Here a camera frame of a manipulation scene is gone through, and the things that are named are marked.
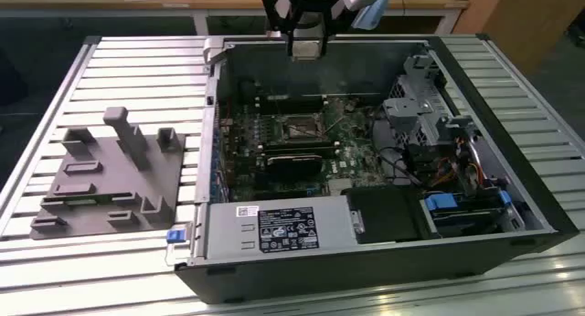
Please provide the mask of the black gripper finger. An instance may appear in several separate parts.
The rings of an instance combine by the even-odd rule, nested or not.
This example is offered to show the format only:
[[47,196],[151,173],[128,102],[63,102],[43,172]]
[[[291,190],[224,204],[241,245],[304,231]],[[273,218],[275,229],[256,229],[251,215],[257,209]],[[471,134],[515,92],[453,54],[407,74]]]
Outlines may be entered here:
[[321,39],[320,39],[320,55],[327,54],[328,49],[328,40],[332,35],[332,28],[333,28],[333,15],[332,15],[332,7],[328,6],[321,11]]
[[292,7],[287,15],[285,32],[287,32],[287,55],[293,56],[295,30],[304,14],[301,7]]

